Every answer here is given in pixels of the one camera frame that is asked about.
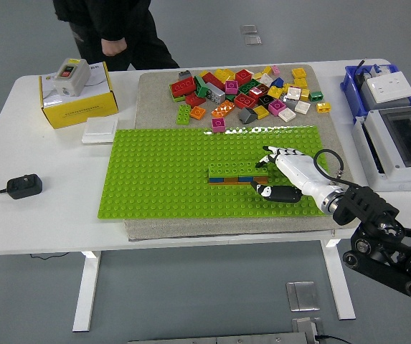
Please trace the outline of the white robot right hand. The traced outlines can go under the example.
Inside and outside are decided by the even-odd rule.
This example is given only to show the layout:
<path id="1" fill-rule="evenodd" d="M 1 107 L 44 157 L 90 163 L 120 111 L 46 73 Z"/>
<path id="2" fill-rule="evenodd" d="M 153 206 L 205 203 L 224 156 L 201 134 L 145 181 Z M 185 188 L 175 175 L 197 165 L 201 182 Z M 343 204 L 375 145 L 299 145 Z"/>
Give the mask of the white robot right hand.
<path id="1" fill-rule="evenodd" d="M 334 212 L 334 202 L 344 195 L 340 186 L 331 185 L 317 170 L 312 157 L 293 148 L 265 146 L 269 154 L 255 166 L 274 163 L 278 170 L 292 183 L 291 186 L 266 186 L 252 181 L 251 186 L 264 199 L 283 203 L 297 203 L 302 195 L 313 197 L 317 207 L 325 214 Z"/>

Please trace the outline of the person's left hand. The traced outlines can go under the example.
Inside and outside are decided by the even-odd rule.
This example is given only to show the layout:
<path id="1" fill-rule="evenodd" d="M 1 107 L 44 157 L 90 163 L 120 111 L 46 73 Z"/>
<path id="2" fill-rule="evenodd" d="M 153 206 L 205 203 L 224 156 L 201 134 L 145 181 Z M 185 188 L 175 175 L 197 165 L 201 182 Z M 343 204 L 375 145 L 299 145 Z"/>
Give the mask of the person's left hand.
<path id="1" fill-rule="evenodd" d="M 119 40 L 101 39 L 102 52 L 107 57 L 114 57 L 127 49 L 125 38 Z"/>

